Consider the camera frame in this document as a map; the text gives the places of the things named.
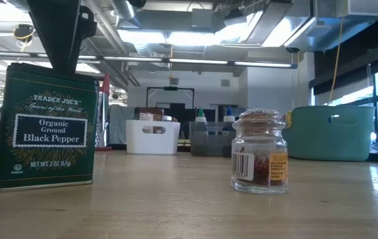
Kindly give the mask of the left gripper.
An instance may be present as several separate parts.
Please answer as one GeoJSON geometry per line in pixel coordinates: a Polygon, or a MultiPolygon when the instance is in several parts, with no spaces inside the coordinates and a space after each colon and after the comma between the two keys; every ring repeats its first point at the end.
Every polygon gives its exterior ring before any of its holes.
{"type": "Polygon", "coordinates": [[[61,74],[75,73],[73,56],[77,35],[81,39],[96,33],[97,22],[81,0],[27,0],[32,23],[53,69],[61,74]]]}

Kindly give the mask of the green black pepper tin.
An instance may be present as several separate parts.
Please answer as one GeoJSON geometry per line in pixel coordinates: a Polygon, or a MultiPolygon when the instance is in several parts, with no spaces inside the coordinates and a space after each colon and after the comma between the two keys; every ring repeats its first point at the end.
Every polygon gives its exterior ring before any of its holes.
{"type": "Polygon", "coordinates": [[[25,63],[7,67],[0,192],[93,181],[99,82],[25,63]]]}

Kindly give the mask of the small saffron glass jar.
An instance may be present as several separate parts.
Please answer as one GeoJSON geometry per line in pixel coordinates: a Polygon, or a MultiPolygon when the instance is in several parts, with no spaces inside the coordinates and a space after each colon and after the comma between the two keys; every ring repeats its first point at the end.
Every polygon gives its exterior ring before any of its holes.
{"type": "Polygon", "coordinates": [[[288,150],[276,110],[253,108],[233,123],[231,186],[241,192],[280,195],[288,191],[288,150]]]}

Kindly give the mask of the ceiling light bar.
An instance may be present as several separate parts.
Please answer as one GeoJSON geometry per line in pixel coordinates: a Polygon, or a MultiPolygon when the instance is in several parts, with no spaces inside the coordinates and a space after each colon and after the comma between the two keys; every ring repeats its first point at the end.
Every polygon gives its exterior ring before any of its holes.
{"type": "MultiPolygon", "coordinates": [[[[0,60],[13,60],[22,58],[23,60],[50,61],[48,55],[37,52],[10,52],[0,51],[0,60]]],[[[189,58],[157,58],[157,57],[136,57],[136,56],[102,56],[102,55],[80,55],[78,62],[120,61],[120,62],[146,62],[146,63],[166,63],[166,64],[206,64],[216,66],[237,66],[237,67],[257,67],[257,68],[288,68],[298,67],[295,63],[283,62],[248,62],[232,60],[206,60],[189,58]]]]}

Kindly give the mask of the white plastic bin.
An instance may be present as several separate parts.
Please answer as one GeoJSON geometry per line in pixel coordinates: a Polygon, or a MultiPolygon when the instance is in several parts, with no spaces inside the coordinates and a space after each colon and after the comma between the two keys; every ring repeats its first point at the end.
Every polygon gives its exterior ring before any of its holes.
{"type": "Polygon", "coordinates": [[[126,121],[127,152],[145,155],[175,155],[180,123],[174,121],[126,121]]]}

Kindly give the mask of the grey ceiling box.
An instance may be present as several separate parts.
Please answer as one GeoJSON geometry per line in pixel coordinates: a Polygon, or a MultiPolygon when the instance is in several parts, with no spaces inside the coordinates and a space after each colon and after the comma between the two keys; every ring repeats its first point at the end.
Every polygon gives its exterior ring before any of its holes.
{"type": "Polygon", "coordinates": [[[213,12],[210,9],[192,9],[192,28],[210,29],[213,23],[213,12]]]}

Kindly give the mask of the grey plastic bin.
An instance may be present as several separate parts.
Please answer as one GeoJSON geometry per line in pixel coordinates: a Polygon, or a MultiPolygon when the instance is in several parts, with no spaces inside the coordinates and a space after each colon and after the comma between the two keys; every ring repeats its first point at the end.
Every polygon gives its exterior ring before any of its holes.
{"type": "Polygon", "coordinates": [[[189,125],[190,153],[193,156],[231,157],[236,131],[232,122],[193,121],[189,125]]]}

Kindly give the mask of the grey ceiling air unit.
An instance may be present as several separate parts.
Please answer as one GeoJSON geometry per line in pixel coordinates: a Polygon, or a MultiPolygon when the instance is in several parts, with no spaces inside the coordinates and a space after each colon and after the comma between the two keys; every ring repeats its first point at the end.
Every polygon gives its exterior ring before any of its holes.
{"type": "Polygon", "coordinates": [[[289,0],[290,8],[262,47],[324,52],[378,20],[378,0],[289,0]]]}

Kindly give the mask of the green plastic bin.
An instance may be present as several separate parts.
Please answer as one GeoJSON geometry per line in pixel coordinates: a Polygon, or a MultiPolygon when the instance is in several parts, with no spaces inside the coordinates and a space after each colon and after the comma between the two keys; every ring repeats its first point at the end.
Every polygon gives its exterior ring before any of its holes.
{"type": "Polygon", "coordinates": [[[372,106],[304,106],[291,113],[282,130],[288,154],[318,161],[366,161],[375,108],[372,106]]]}

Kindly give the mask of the silver ventilation duct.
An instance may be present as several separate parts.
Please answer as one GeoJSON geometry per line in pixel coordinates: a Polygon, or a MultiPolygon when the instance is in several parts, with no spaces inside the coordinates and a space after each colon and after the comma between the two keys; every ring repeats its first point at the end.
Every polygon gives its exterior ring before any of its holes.
{"type": "MultiPolygon", "coordinates": [[[[1,1],[11,4],[24,13],[29,12],[27,0],[1,1]]],[[[123,41],[109,24],[106,16],[102,13],[99,0],[81,0],[81,6],[88,7],[94,13],[97,29],[101,32],[102,37],[105,38],[109,45],[114,49],[114,53],[117,53],[118,55],[127,55],[128,51],[125,48],[123,41]]],[[[102,61],[98,66],[102,72],[108,72],[112,75],[111,81],[116,87],[127,88],[129,85],[140,86],[139,81],[135,79],[132,72],[127,68],[128,64],[126,62],[102,61]]]]}

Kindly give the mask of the black rectangular frame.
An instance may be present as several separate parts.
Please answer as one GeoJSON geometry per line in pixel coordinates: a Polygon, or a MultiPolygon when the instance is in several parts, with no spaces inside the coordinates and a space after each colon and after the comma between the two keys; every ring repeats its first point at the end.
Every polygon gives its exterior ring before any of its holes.
{"type": "Polygon", "coordinates": [[[179,90],[189,90],[192,92],[192,96],[190,97],[192,100],[192,109],[195,108],[194,104],[194,98],[195,98],[195,89],[194,88],[179,88],[177,86],[164,86],[164,87],[158,87],[158,86],[148,86],[146,89],[146,99],[145,99],[145,107],[148,107],[149,105],[149,98],[151,97],[149,95],[149,91],[151,89],[155,90],[164,90],[164,91],[179,91],[179,90]]]}

